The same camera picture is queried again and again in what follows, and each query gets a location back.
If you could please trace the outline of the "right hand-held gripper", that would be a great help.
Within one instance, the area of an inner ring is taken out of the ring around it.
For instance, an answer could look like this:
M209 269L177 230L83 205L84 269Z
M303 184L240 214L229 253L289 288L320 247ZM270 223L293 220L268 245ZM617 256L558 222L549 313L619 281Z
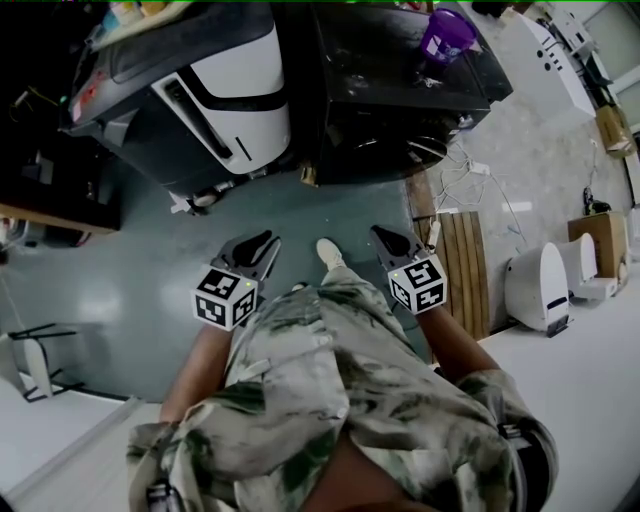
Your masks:
M415 233L402 234L373 225L370 235L377 244L391 296L399 304L418 315L446 302L447 277L443 266Z

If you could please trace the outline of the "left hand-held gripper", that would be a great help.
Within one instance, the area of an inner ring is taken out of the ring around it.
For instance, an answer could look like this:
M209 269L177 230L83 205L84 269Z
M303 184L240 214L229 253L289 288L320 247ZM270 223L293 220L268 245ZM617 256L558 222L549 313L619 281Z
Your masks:
M257 309L262 282L281 250L271 230L245 233L227 241L191 290L193 316L224 331L233 331Z

